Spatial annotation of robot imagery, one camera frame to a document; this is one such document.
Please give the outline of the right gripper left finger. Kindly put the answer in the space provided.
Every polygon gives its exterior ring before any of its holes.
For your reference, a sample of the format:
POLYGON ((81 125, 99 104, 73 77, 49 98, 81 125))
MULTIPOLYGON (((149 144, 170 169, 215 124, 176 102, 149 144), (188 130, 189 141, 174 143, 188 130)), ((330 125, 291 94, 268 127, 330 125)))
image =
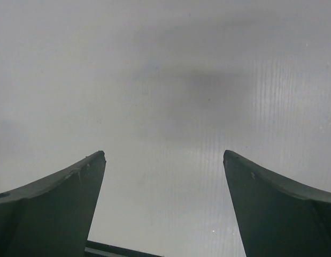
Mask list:
POLYGON ((83 256, 105 166, 100 150, 0 193, 0 256, 83 256))

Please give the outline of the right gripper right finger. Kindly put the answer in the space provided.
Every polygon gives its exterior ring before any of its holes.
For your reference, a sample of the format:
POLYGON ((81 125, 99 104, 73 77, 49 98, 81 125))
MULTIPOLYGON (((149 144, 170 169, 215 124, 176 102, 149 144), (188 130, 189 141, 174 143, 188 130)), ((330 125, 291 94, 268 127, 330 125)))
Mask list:
POLYGON ((331 193, 226 150, 224 169, 246 256, 331 256, 331 193))

